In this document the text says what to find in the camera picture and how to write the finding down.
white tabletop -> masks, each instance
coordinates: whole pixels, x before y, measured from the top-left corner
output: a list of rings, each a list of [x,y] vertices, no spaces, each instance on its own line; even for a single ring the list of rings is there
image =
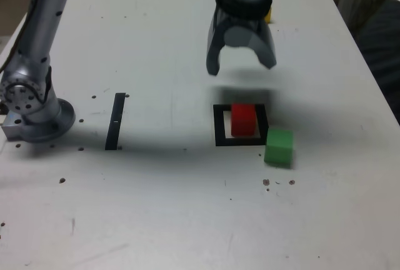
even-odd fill
[[[51,64],[77,121],[46,144],[0,134],[0,269],[400,269],[400,129],[333,0],[274,0],[277,66],[225,48],[217,77],[214,8],[68,0]],[[232,92],[294,132],[293,169],[215,146]],[[115,93],[122,151],[105,151]]]

black square frame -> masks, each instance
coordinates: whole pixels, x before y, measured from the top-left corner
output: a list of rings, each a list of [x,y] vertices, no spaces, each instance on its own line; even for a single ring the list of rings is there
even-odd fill
[[[215,146],[259,146],[265,145],[268,133],[268,121],[265,107],[263,104],[255,104],[256,116],[260,137],[254,138],[226,138],[224,111],[230,111],[230,104],[214,104],[214,130],[215,130]]]

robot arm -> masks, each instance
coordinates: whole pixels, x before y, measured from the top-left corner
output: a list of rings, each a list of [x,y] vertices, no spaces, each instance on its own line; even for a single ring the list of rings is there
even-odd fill
[[[0,69],[0,99],[9,114],[2,129],[9,140],[42,142],[74,123],[73,107],[58,99],[49,52],[67,0],[32,0],[25,23]]]
[[[32,0],[25,23],[0,69],[0,99],[9,113],[2,129],[9,140],[43,142],[64,134],[75,120],[73,107],[58,99],[51,82],[50,48],[67,0]],[[276,64],[264,21],[272,0],[216,0],[207,70],[217,75],[225,45],[252,48],[268,68]]]
[[[249,47],[267,68],[276,65],[274,43],[264,18],[273,0],[216,0],[208,36],[207,71],[219,72],[219,52],[225,46]]]

gray cloth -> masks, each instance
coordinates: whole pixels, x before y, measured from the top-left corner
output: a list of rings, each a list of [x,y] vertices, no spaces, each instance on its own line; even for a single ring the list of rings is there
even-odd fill
[[[363,27],[357,45],[400,123],[400,1],[384,2]]]

metal base plate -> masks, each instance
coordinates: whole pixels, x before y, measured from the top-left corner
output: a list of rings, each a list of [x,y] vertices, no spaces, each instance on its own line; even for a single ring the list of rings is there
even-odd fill
[[[63,99],[58,99],[58,102],[61,106],[58,115],[51,121],[40,124],[28,124],[20,114],[9,111],[2,125],[7,139],[40,143],[58,138],[66,133],[75,121],[74,108]]]

